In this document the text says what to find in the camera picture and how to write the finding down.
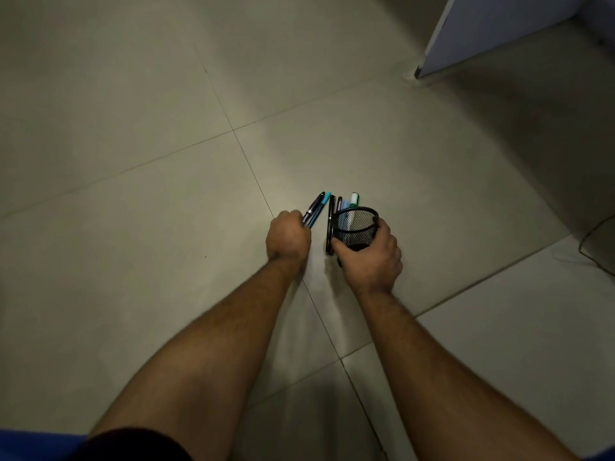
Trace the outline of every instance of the right hand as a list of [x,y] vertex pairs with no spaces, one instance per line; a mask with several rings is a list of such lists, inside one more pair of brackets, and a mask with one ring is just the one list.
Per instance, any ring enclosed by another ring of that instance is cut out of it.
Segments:
[[372,244],[355,252],[342,241],[332,239],[333,251],[338,255],[344,276],[356,296],[390,293],[395,280],[402,273],[402,250],[388,224],[378,219],[378,231]]

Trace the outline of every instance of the dark shorts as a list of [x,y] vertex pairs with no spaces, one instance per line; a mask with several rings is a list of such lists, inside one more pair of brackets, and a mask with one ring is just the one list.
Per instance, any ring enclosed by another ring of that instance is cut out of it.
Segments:
[[193,461],[171,437],[146,428],[119,428],[83,442],[65,461]]

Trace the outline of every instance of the hand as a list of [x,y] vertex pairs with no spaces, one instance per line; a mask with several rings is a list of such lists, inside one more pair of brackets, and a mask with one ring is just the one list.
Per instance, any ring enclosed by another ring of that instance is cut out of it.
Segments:
[[369,247],[355,252],[338,239],[332,240],[332,247],[342,262],[348,286],[356,296],[390,293],[402,273],[402,251],[397,247],[397,238],[381,218]]
[[300,270],[308,261],[312,232],[307,226],[302,226],[301,212],[284,210],[271,221],[265,244],[270,261],[289,259],[296,262]]

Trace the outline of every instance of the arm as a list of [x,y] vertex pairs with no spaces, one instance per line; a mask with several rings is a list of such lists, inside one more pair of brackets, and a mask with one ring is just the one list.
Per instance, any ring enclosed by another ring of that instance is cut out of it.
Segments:
[[535,418],[442,348],[392,296],[402,253],[384,221],[363,251],[353,252],[341,242],[333,248],[419,459],[578,459]]
[[267,235],[269,262],[165,344],[129,381],[90,436],[157,430],[196,460],[226,460],[278,311],[308,258],[301,213],[281,212]]

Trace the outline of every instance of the finger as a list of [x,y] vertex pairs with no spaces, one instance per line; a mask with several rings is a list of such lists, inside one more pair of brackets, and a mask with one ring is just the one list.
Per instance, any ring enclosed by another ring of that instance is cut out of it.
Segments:
[[374,238],[374,243],[383,244],[388,240],[390,235],[390,228],[386,221],[379,218],[378,219],[378,231],[376,231],[376,237]]
[[331,240],[331,248],[333,249],[333,252],[337,254],[337,256],[340,258],[340,260],[342,262],[344,262],[344,259],[348,257],[348,255],[352,254],[354,251],[351,251],[348,246],[346,246],[342,241],[340,241],[337,238],[333,238]]

